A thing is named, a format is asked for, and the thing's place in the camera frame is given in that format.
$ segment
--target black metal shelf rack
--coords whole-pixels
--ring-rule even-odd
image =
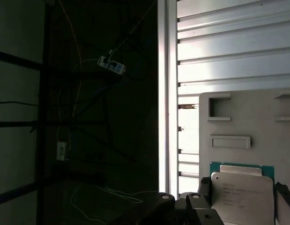
[[[49,50],[50,50],[50,25],[51,25],[51,8],[45,6],[45,31],[44,31],[44,47],[43,47],[43,63],[36,63],[30,60],[22,59],[4,52],[0,52],[0,61],[18,65],[33,69],[40,72],[39,80],[39,102],[38,102],[38,119],[36,121],[0,121],[0,128],[15,128],[15,127],[33,127],[32,130],[37,132],[37,149],[36,149],[36,165],[35,165],[35,182],[16,188],[11,191],[0,194],[0,204],[11,201],[15,198],[21,197],[33,191],[37,191],[37,225],[44,224],[44,188],[53,183],[59,182],[64,179],[78,180],[81,182],[104,185],[105,177],[100,173],[96,174],[83,174],[81,172],[69,171],[65,165],[57,164],[52,170],[50,177],[45,177],[45,155],[46,155],[46,127],[47,126],[92,126],[92,125],[107,125],[106,121],[107,109],[105,107],[104,120],[103,121],[78,121],[76,120],[78,115],[81,115],[81,111],[76,115],[73,120],[68,121],[48,121],[47,120],[47,109],[48,109],[48,98],[49,98],[49,74],[67,74],[69,71],[60,71],[52,68],[49,65]],[[132,157],[117,150],[113,144],[105,143],[95,136],[88,134],[85,130],[80,127],[75,127],[76,130],[80,130],[92,139],[97,140],[110,150],[120,154],[129,161],[135,161]]]

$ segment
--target screw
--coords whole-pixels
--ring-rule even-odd
[[[192,197],[193,198],[200,198],[200,195],[199,194],[193,194]]]

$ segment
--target white wall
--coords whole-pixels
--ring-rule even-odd
[[[0,0],[0,51],[42,62],[45,5],[39,0]],[[37,103],[39,73],[0,62],[0,101]],[[37,108],[0,105],[0,121],[35,120]],[[34,179],[36,133],[0,128],[0,193]],[[0,205],[0,225],[36,223],[36,193]]]

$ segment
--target power strip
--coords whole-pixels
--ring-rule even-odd
[[[119,63],[119,62],[116,62],[116,61],[113,61],[113,60],[109,60],[108,63],[104,62],[104,60],[106,59],[106,57],[104,56],[101,56],[100,59],[98,60],[98,65],[103,67],[103,68],[106,68],[116,74],[120,74],[120,75],[123,75],[123,73],[125,73],[126,71],[126,66]]]
[[[57,142],[56,149],[56,160],[66,161],[68,154],[68,143],[67,142]]]

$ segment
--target louvered metal panel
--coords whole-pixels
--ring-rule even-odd
[[[165,19],[159,29],[165,51],[160,47],[159,52],[166,55],[164,61],[159,58],[159,66],[166,68],[159,74],[165,81],[159,83],[159,117],[167,121],[159,124],[164,143],[159,150],[168,170],[160,173],[167,184],[161,190],[177,197],[197,188],[179,182],[196,179],[198,157],[187,167],[181,155],[199,152],[201,93],[290,87],[290,0],[159,0],[158,10],[159,22],[160,15]]]

